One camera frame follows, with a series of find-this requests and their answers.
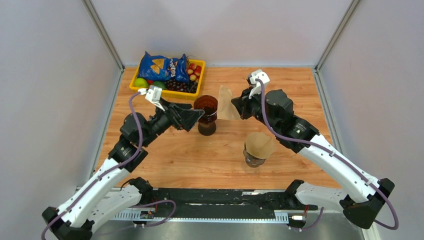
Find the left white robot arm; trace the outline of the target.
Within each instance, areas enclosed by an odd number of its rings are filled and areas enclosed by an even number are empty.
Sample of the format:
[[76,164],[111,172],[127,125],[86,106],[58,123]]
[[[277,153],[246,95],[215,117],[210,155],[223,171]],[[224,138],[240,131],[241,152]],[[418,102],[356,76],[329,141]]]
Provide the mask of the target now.
[[59,240],[89,240],[115,215],[135,205],[147,207],[153,201],[152,186],[143,178],[105,199],[106,194],[132,173],[146,158],[145,148],[168,128],[190,131],[205,114],[188,103],[160,100],[149,119],[132,111],[120,128],[120,138],[97,172],[69,200],[48,207],[42,217],[46,228]]

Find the paper coffee filter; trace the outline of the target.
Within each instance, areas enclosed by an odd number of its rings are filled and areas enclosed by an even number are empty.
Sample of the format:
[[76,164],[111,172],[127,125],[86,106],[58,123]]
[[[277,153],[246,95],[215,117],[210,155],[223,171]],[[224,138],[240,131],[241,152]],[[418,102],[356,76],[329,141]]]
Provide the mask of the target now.
[[273,139],[264,132],[252,132],[245,139],[245,150],[257,159],[268,159],[275,151]]

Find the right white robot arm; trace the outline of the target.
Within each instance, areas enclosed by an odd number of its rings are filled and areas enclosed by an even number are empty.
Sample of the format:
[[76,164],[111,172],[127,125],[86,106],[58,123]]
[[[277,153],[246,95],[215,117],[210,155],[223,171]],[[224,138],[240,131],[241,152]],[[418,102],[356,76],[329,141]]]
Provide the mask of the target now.
[[281,89],[250,96],[252,88],[233,98],[240,117],[254,117],[266,125],[281,145],[296,154],[313,161],[341,188],[312,185],[294,180],[287,188],[286,204],[292,209],[301,205],[316,205],[327,210],[343,213],[354,225],[369,229],[380,210],[387,205],[393,215],[394,225],[384,226],[390,230],[399,227],[399,218],[388,200],[395,184],[388,178],[378,179],[354,165],[336,150],[319,130],[307,120],[294,114],[294,103]]

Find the brown amber dripper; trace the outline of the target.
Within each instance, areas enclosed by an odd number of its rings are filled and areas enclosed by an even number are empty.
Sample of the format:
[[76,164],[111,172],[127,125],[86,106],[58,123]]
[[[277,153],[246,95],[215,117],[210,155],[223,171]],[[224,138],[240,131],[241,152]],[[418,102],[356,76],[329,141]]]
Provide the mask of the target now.
[[218,100],[211,95],[199,96],[193,104],[196,110],[204,110],[203,116],[198,120],[202,124],[211,124],[217,119]]

